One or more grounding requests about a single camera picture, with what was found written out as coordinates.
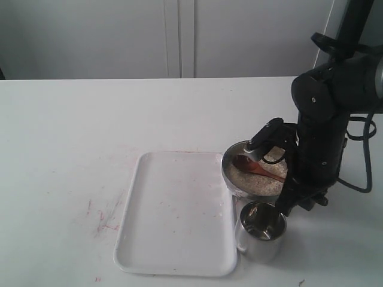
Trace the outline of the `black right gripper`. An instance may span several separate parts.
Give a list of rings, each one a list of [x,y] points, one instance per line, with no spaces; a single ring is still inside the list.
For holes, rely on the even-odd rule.
[[[274,146],[285,150],[288,167],[276,208],[285,216],[299,206],[310,211],[316,204],[327,206],[327,191],[339,176],[348,115],[318,123],[299,115],[298,122],[273,118],[243,147],[252,161],[260,161]]]

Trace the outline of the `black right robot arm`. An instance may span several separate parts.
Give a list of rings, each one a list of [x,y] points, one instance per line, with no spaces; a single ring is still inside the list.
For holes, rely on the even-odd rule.
[[[349,1],[336,38],[313,34],[312,41],[330,58],[293,80],[297,123],[274,118],[244,146],[253,161],[263,160],[273,147],[284,150],[287,176],[275,203],[284,215],[296,206],[327,205],[348,140],[363,144],[366,186],[358,191],[372,190],[369,140],[376,134],[372,118],[382,112],[382,46],[359,42],[372,5]]]

